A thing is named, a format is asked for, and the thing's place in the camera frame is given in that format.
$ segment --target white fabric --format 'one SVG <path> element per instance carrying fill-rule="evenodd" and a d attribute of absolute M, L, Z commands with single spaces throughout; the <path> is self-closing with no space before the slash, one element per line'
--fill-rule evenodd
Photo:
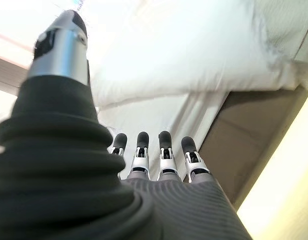
<path fill-rule="evenodd" d="M 288 57 L 308 62 L 308 0 L 256 0 L 256 5 L 264 15 L 268 40 Z"/>
<path fill-rule="evenodd" d="M 250 0 L 146 1 L 94 77 L 95 100 L 106 109 L 189 92 L 294 89 L 295 66 L 267 40 Z"/>
<path fill-rule="evenodd" d="M 253 1 L 152 0 L 130 7 L 133 14 L 91 82 L 99 121 L 114 136 L 128 136 L 123 178 L 139 132 L 149 134 L 153 179 L 159 166 L 158 134 L 171 132 L 183 178 L 182 138 L 191 136 L 201 146 L 227 91 L 300 84 L 298 68 L 268 44 Z"/>

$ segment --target silver metal part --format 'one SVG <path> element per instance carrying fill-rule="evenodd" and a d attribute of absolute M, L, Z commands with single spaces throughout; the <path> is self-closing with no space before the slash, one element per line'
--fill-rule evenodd
<path fill-rule="evenodd" d="M 144 147 L 144 157 L 139 157 L 140 149 L 140 147 L 137 147 L 136 149 L 129 173 L 131 174 L 134 168 L 143 168 L 146 170 L 146 174 L 148 176 L 148 179 L 150 180 L 150 157 L 148 154 L 148 149 L 147 147 Z"/>
<path fill-rule="evenodd" d="M 166 170 L 166 169 L 173 170 L 175 171 L 177 175 L 179 175 L 172 148 L 169 147 L 168 151 L 169 151 L 169 158 L 164 158 L 164 148 L 162 147 L 160 149 L 159 174 L 158 174 L 157 180 L 160 179 L 160 176 L 163 174 L 163 170 Z"/>
<path fill-rule="evenodd" d="M 27 78 L 36 76 L 62 76 L 88 85 L 87 42 L 84 31 L 73 23 L 74 12 L 64 11 L 38 37 L 38 42 L 46 39 L 47 33 L 55 31 L 53 47 L 47 53 L 34 58 Z"/>
<path fill-rule="evenodd" d="M 190 153 L 185 153 L 185 166 L 188 176 L 188 182 L 192 182 L 192 172 L 196 169 L 204 169 L 208 173 L 210 173 L 210 170 L 206 167 L 203 159 L 200 157 L 199 153 L 197 151 L 194 152 L 194 154 L 197 157 L 198 162 L 192 162 Z"/>

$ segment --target robotic hand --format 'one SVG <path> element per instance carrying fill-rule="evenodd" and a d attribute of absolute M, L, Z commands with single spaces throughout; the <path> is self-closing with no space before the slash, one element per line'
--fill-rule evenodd
<path fill-rule="evenodd" d="M 184 138 L 189 181 L 178 176 L 171 136 L 159 135 L 160 173 L 149 180 L 140 133 L 128 179 L 125 140 L 101 126 L 89 87 L 87 32 L 74 11 L 39 36 L 11 117 L 0 124 L 0 240 L 251 239 Z"/>

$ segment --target ribbed black cover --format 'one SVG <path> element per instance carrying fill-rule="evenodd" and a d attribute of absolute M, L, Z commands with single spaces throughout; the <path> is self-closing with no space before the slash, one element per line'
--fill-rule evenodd
<path fill-rule="evenodd" d="M 164 240 L 251 239 L 221 187 L 210 177 L 211 181 L 198 184 L 143 179 L 127 182 L 152 197 Z"/>

